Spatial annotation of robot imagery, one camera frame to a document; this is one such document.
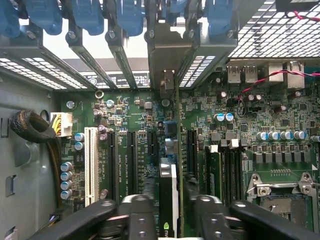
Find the motherboard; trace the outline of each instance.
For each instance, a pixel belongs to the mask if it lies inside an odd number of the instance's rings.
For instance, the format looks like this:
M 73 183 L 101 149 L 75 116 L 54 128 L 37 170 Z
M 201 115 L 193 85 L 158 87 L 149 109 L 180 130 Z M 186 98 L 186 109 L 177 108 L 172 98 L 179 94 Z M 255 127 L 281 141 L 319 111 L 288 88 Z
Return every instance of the motherboard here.
M 242 93 L 248 84 L 225 73 L 193 91 L 176 89 L 172 99 L 145 90 L 65 93 L 72 136 L 62 139 L 61 198 L 74 212 L 98 199 L 120 204 L 142 194 L 151 177 L 158 234 L 174 226 L 173 237 L 192 237 L 192 213 L 181 197 L 184 176 L 192 174 L 199 194 L 225 206 L 247 200 L 319 232 L 320 87 L 304 81 L 299 91 L 262 85 Z M 161 221 L 166 215 L 170 221 Z

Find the metal mesh grille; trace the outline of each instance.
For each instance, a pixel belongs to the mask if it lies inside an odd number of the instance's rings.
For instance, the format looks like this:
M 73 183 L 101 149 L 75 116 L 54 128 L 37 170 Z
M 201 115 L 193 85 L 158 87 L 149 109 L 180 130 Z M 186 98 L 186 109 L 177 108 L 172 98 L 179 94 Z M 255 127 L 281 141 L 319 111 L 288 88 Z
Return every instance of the metal mesh grille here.
M 307 17 L 320 17 L 320 4 Z M 238 46 L 229 55 L 241 58 L 314 58 L 320 57 L 320 22 L 287 18 L 276 12 L 274 0 L 265 1 L 252 19 L 239 31 Z

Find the blue clip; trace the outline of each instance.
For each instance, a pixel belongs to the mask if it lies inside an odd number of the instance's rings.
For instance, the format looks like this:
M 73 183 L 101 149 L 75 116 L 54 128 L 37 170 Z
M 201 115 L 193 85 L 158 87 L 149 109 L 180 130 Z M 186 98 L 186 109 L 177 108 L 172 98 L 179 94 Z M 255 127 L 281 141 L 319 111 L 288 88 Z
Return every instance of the blue clip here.
M 142 0 L 117 0 L 117 24 L 126 31 L 128 37 L 139 36 L 144 29 Z
M 72 10 L 75 23 L 89 35 L 97 36 L 104 32 L 105 20 L 99 0 L 72 0 Z
M 25 6 L 31 22 L 47 34 L 62 32 L 62 15 L 57 0 L 27 0 Z
M 10 0 L 0 0 L 0 34 L 7 38 L 16 38 L 20 35 L 18 11 Z
M 209 36 L 226 33 L 230 29 L 233 0 L 206 0 L 204 16 L 209 23 Z

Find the pcie slot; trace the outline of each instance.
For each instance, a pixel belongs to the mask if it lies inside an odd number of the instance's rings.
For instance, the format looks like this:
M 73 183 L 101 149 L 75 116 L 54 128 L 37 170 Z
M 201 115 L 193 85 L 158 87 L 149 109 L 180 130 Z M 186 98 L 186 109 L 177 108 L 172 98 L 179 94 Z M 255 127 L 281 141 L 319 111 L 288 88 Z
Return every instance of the pcie slot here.
M 137 134 L 127 133 L 128 194 L 138 193 Z
M 151 156 L 158 155 L 158 141 L 157 141 L 157 133 L 155 131 L 148 131 L 147 144 L 148 144 L 148 154 Z
M 189 173 L 198 178 L 197 173 L 197 131 L 188 130 L 186 133 L 186 161 Z
M 108 158 L 108 182 L 109 195 L 114 201 L 119 200 L 119 168 L 118 168 L 118 145 L 115 132 L 107 136 L 107 158 Z
M 99 199 L 98 129 L 84 128 L 85 206 Z

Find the capacitor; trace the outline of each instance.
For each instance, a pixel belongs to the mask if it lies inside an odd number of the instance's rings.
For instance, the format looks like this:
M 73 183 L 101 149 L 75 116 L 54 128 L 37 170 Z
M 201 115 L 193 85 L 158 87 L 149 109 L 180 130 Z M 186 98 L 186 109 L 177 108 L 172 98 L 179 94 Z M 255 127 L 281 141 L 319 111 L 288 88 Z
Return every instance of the capacitor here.
M 99 118 L 99 117 L 102 117 L 103 114 L 104 114 L 104 113 L 103 113 L 101 110 L 93 109 L 93 116 Z
M 221 100 L 221 99 L 225 99 L 226 97 L 227 97 L 227 93 L 225 91 L 221 91 L 216 96 L 216 99 Z
M 227 122 L 232 122 L 234 120 L 234 115 L 232 113 L 226 113 L 224 115 L 224 120 Z
M 72 190 L 68 189 L 65 191 L 62 191 L 60 193 L 60 198 L 62 198 L 63 200 L 67 200 L 68 198 L 70 198 L 72 196 Z
M 256 139 L 260 140 L 260 141 L 265 141 L 267 140 L 267 133 L 264 131 L 260 131 L 256 134 Z
M 275 114 L 279 114 L 279 113 L 282 113 L 282 112 L 284 112 L 284 111 L 286 111 L 286 110 L 287 110 L 287 107 L 281 105 L 281 106 L 275 107 L 275 108 L 273 109 L 273 112 L 274 112 Z
M 262 100 L 262 96 L 260 94 L 255 95 L 254 102 L 259 102 Z
M 60 175 L 60 179 L 62 181 L 68 181 L 71 177 L 72 177 L 72 172 L 70 172 L 70 171 L 65 171 L 65 172 L 61 173 L 61 175 Z
M 82 133 L 82 132 L 76 133 L 76 134 L 74 135 L 74 140 L 75 140 L 76 142 L 82 142 L 82 141 L 84 141 L 84 140 L 85 140 L 85 134 Z
M 304 131 L 295 131 L 293 133 L 293 136 L 295 139 L 298 139 L 298 140 L 303 140 L 306 138 L 306 134 Z
M 280 133 L 280 137 L 282 140 L 290 140 L 291 139 L 291 133 L 289 131 L 282 131 Z
M 80 150 L 84 149 L 84 147 L 85 147 L 85 145 L 82 142 L 79 142 L 79 141 L 74 144 L 74 149 L 77 150 L 77 151 L 80 151 Z
M 66 161 L 61 164 L 60 169 L 62 172 L 67 172 L 72 169 L 72 163 L 69 161 Z
M 99 140 L 100 140 L 100 141 L 105 141 L 105 140 L 107 140 L 107 138 L 108 138 L 108 135 L 105 134 L 105 133 L 99 135 Z
M 108 130 L 108 129 L 107 129 L 105 126 L 103 126 L 103 125 L 99 125 L 99 126 L 98 126 L 98 131 L 99 131 L 100 133 L 105 133 L 107 130 Z
M 60 188 L 62 190 L 67 190 L 69 188 L 71 188 L 71 185 L 72 185 L 72 181 L 68 180 L 68 181 L 63 181 L 61 184 L 60 184 Z
M 213 119 L 217 122 L 222 122 L 225 120 L 225 115 L 223 113 L 218 113 L 213 116 Z
M 287 96 L 287 98 L 288 98 L 288 100 L 292 100 L 292 99 L 296 99 L 296 98 L 301 97 L 301 95 L 302 95 L 302 94 L 301 94 L 300 91 L 295 91 L 295 92 L 289 94 L 289 95 Z
M 244 98 L 243 98 L 243 101 L 245 102 L 245 103 L 249 103 L 249 102 L 252 102 L 252 101 L 254 101 L 255 100 L 255 96 L 253 96 L 252 94 L 250 94 L 250 95 L 248 95 L 248 96 L 245 96 Z
M 268 139 L 270 140 L 278 140 L 279 139 L 279 133 L 276 131 L 271 131 L 268 133 Z
M 311 141 L 320 143 L 320 136 L 312 136 Z

